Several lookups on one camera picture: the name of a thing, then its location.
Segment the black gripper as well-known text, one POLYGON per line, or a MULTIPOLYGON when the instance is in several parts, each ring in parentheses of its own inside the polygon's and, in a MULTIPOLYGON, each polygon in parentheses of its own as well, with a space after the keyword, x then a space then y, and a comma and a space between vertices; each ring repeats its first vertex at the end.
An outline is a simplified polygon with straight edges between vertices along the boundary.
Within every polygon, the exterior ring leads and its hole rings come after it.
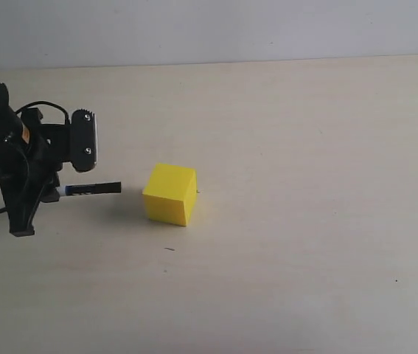
POLYGON ((15 113, 21 133, 10 133, 4 141, 15 159, 0 176, 0 190, 14 236, 35 234, 33 218, 40 203, 60 200, 58 172, 70 161, 69 113, 62 110, 64 123, 43 123, 38 108, 22 108, 15 113))

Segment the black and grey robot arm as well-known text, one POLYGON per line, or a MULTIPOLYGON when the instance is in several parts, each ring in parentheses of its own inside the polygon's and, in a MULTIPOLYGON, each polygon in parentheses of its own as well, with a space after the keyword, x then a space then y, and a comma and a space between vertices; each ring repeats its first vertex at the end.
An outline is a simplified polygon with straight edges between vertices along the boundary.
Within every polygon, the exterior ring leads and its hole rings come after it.
POLYGON ((0 82, 0 214, 7 214, 10 234, 35 233, 33 219, 43 201, 56 200, 58 171, 72 160, 75 131, 68 112, 63 124, 44 124, 37 101, 17 111, 0 82))

